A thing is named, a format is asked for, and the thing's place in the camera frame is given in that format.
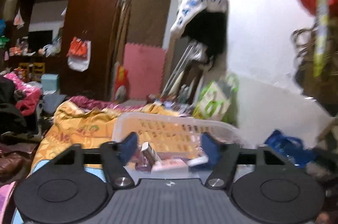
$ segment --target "clear plastic basket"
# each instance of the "clear plastic basket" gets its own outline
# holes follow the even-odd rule
[[[114,127],[112,140],[122,141],[136,132],[139,145],[149,142],[158,153],[173,153],[196,158],[202,151],[200,135],[209,132],[217,140],[250,147],[239,136],[239,130],[229,124],[194,118],[130,112],[122,114]]]

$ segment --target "pink blanket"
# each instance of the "pink blanket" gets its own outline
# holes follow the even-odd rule
[[[99,110],[102,109],[113,109],[120,111],[134,111],[143,108],[143,106],[120,106],[119,104],[113,102],[104,102],[93,99],[88,99],[85,96],[73,96],[69,101],[76,104],[78,107],[81,107],[86,110],[92,110],[95,107]]]
[[[0,223],[3,222],[3,216],[6,211],[7,204],[11,198],[15,182],[4,185],[0,188]]]
[[[31,93],[36,92],[37,90],[40,91],[39,88],[30,85],[30,84],[26,84],[23,81],[21,81],[19,79],[18,76],[16,76],[16,74],[14,72],[8,73],[4,75],[5,78],[10,79],[14,82],[15,86],[17,89],[20,89],[22,91],[25,92],[26,96],[29,96]]]

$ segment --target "wooden door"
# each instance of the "wooden door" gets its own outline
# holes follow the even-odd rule
[[[171,0],[131,0],[127,42],[162,47]]]

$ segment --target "white plastic bag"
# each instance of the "white plastic bag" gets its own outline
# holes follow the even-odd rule
[[[23,27],[24,24],[25,24],[25,22],[23,21],[23,19],[21,17],[20,8],[19,8],[18,13],[15,16],[13,25],[16,26],[16,29],[20,29],[20,28]]]
[[[69,56],[68,66],[70,69],[79,71],[79,72],[84,72],[85,70],[88,69],[89,62],[90,62],[91,41],[85,41],[85,42],[87,43],[87,60],[74,57],[74,56]]]

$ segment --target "light blue box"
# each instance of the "light blue box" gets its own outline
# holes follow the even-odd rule
[[[59,75],[57,74],[43,74],[41,76],[41,84],[43,91],[50,91],[59,89]]]

